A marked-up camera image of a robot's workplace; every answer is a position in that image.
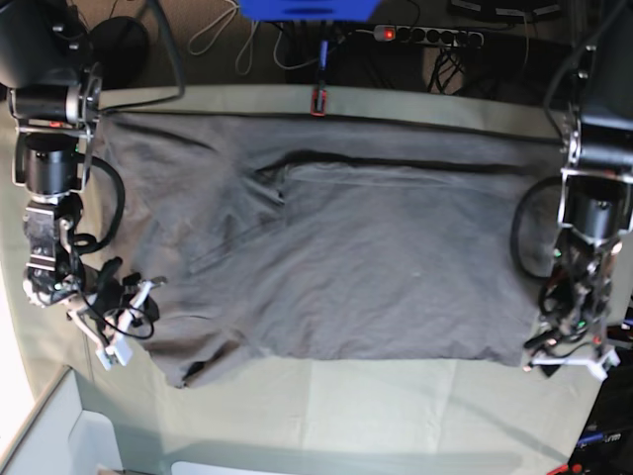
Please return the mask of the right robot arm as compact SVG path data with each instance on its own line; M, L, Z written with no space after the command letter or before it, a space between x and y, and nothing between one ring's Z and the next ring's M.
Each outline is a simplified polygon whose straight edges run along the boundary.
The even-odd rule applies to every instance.
M83 257L102 250L123 219L120 174L93 153L103 72L88 30L66 1L1 5L1 83L16 123L14 184L30 197L23 229L30 246L23 288L41 308L60 305L94 343L102 366L127 365L130 340L153 336L159 311L151 292L165 279L119 278L119 258L100 269ZM103 237L82 234L82 193L93 169L112 180L116 209Z

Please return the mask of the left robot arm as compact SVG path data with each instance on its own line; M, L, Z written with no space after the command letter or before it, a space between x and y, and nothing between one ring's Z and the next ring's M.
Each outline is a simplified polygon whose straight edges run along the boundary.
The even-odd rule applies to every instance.
M583 367L597 380L620 362L607 339L612 272L622 239L632 232L632 4L604 1L595 27L558 66L543 99L546 119L565 146L558 176L521 197L510 231L519 254L524 212L539 192L560 186L559 233L537 304L541 332L527 340L525 370L545 377Z

